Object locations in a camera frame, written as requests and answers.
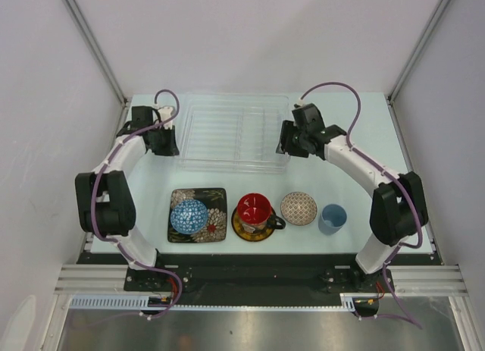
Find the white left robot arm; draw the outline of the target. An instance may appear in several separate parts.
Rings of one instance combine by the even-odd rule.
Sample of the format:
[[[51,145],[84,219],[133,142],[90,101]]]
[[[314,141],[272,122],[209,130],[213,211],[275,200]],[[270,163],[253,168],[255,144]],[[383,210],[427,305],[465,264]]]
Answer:
[[[179,155],[174,126],[133,130],[126,125],[117,133],[105,159],[92,171],[78,174],[74,186],[81,228],[112,245],[130,268],[142,270],[140,279],[149,289],[159,290],[167,283],[167,271],[156,265],[158,250],[136,226],[136,206],[127,181],[150,152]]]

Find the black floral square plate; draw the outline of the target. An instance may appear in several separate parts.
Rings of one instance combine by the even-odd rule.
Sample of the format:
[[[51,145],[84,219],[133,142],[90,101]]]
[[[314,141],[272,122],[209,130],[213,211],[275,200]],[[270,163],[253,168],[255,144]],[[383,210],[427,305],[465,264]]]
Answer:
[[[186,235],[175,231],[170,215],[180,202],[196,199],[208,209],[208,221],[197,233]],[[171,193],[171,203],[167,226],[167,240],[170,243],[216,243],[223,241],[227,234],[227,193],[224,188],[176,189]]]

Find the brown patterned small bowl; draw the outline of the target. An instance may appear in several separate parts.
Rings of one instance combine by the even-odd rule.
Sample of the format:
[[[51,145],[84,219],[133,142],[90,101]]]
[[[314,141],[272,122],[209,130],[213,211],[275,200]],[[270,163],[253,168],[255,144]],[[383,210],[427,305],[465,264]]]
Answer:
[[[304,192],[288,193],[280,203],[283,218],[296,226],[310,224],[318,213],[315,200]]]

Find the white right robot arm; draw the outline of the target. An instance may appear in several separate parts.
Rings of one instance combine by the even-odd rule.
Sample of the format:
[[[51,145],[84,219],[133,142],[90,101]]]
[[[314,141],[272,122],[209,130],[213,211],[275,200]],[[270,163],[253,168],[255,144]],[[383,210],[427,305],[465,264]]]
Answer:
[[[358,267],[349,272],[356,290],[374,286],[376,272],[388,265],[400,248],[421,247],[428,214],[421,178],[415,172],[400,174],[378,163],[337,125],[319,126],[311,132],[284,121],[277,153],[301,158],[315,155],[348,174],[371,197],[371,235],[355,257]]]

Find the clear wire dish rack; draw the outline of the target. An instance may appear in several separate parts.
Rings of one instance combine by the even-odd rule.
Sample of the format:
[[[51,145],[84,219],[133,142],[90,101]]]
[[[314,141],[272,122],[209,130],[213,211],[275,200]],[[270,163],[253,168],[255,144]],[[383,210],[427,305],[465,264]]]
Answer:
[[[186,96],[180,167],[189,171],[280,174],[288,155],[276,153],[289,117],[285,95],[197,94]]]

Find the blue patterned bowl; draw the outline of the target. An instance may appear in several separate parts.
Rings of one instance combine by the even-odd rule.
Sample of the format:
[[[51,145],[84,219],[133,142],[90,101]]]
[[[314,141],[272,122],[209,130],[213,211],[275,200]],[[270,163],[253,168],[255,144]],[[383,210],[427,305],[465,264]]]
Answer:
[[[176,232],[191,235],[199,232],[208,221],[208,209],[196,199],[187,199],[174,207],[170,221]]]

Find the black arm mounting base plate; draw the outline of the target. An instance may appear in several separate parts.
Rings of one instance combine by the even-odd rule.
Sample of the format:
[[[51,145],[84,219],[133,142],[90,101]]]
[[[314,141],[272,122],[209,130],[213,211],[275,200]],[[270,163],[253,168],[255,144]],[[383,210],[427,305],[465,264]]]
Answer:
[[[308,287],[326,293],[373,293],[377,286],[393,284],[390,270],[364,274],[355,265],[323,266],[207,266],[171,265],[187,292],[203,285]]]

